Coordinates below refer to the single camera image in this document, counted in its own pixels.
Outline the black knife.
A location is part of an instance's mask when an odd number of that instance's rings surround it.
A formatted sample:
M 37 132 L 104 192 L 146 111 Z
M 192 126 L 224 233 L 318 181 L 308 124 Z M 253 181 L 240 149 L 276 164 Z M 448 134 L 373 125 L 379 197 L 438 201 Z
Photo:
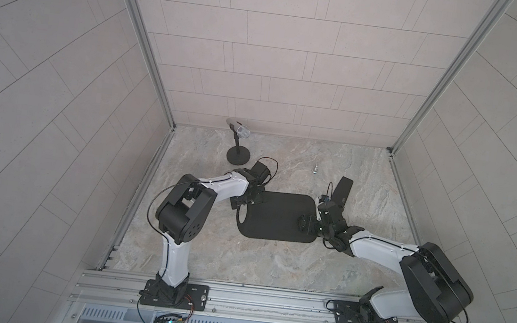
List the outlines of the black knife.
M 353 180 L 348 177 L 342 177 L 332 192 L 332 202 L 340 207 L 345 207 L 353 184 Z

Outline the black cutting board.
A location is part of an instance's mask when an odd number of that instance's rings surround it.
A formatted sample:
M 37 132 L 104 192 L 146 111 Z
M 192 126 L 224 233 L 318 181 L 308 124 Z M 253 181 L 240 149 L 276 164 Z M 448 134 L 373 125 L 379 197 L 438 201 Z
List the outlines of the black cutting board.
M 265 191 L 257 199 L 236 209 L 237 228 L 245 237 L 292 243 L 312 243 L 318 237 L 312 197 Z

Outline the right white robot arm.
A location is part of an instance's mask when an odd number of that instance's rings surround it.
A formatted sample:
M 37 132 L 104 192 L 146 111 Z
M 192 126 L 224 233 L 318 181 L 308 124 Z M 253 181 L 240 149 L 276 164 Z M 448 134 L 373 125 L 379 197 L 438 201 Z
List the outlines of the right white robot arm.
M 403 276 L 403 290 L 389 291 L 378 286 L 361 296 L 358 315 L 363 323 L 395 317 L 453 323 L 473 302 L 473 291 L 436 244 L 401 244 L 359 226 L 348 226 L 342 210 L 332 202 L 321 203 L 318 214 L 300 216 L 299 231 L 322 238 L 347 256 L 376 262 Z

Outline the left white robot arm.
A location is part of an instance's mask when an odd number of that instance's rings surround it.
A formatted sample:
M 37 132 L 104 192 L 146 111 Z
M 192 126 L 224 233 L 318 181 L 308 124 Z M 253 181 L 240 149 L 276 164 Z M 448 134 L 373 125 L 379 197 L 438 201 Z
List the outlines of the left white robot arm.
M 265 185 L 272 179 L 267 173 L 237 169 L 214 178 L 196 178 L 184 175 L 171 188 L 155 212 L 158 233 L 164 242 L 163 260 L 158 282 L 171 292 L 186 288 L 190 243 L 203 229 L 216 203 L 229 200 L 234 209 L 253 203 Z

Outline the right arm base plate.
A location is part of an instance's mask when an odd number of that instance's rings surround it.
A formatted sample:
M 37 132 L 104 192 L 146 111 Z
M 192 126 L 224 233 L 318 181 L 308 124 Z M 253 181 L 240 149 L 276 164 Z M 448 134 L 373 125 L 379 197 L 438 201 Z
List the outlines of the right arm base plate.
M 383 319 L 369 306 L 359 302 L 328 300 L 326 310 L 334 315 L 336 323 L 398 323 L 397 319 Z

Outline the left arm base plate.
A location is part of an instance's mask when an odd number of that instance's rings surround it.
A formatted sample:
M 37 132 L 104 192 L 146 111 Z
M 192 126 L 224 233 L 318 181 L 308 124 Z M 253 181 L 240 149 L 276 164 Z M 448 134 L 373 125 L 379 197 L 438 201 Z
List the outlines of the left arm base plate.
M 140 291 L 139 303 L 151 307 L 193 309 L 201 312 L 205 310 L 209 292 L 209 286 L 184 283 L 173 288 L 163 280 L 150 279 Z

